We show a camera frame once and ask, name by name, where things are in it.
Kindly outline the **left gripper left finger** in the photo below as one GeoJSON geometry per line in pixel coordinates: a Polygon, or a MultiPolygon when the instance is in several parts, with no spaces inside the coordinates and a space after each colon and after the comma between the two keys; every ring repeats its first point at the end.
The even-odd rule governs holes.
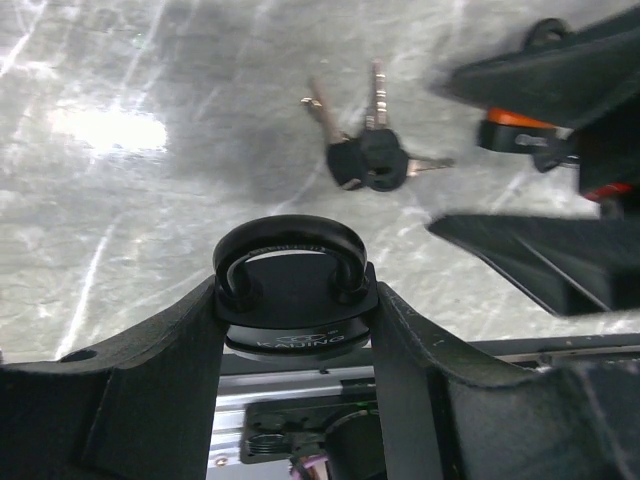
{"type": "Polygon", "coordinates": [[[214,283],[57,361],[1,368],[5,479],[202,479],[224,328],[214,283]]]}

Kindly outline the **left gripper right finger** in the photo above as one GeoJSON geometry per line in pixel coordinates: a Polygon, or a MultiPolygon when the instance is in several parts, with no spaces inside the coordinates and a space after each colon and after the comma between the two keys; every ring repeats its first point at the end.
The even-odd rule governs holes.
{"type": "Polygon", "coordinates": [[[484,353],[389,286],[371,320],[391,479],[635,479],[639,364],[539,371],[484,353]]]}

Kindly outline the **black padlock with keys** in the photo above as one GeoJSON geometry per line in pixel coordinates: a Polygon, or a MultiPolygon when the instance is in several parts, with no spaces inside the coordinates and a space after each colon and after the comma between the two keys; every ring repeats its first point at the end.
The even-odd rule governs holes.
{"type": "Polygon", "coordinates": [[[335,220],[278,215],[240,225],[213,251],[226,346],[260,361],[318,363],[370,339],[378,306],[361,237],[335,220]]]}

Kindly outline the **orange black padlock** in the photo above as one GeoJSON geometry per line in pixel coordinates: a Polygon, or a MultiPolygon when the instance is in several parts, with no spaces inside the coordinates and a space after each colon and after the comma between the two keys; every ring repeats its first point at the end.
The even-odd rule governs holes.
{"type": "MultiPolygon", "coordinates": [[[[541,47],[571,34],[569,25],[558,18],[536,22],[522,41],[522,50],[541,47]]],[[[558,128],[499,108],[490,108],[479,122],[476,144],[498,153],[529,155],[535,169],[546,173],[559,166],[576,167],[578,156],[558,128]]]]}

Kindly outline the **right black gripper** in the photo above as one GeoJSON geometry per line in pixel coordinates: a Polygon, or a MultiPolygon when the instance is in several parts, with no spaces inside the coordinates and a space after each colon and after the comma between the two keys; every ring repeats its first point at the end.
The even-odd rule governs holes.
{"type": "MultiPolygon", "coordinates": [[[[444,88],[463,102],[560,127],[592,123],[576,134],[579,194],[603,218],[639,216],[637,6],[563,40],[462,65],[444,88]]],[[[637,220],[456,213],[427,230],[552,315],[639,308],[637,220]]]]}

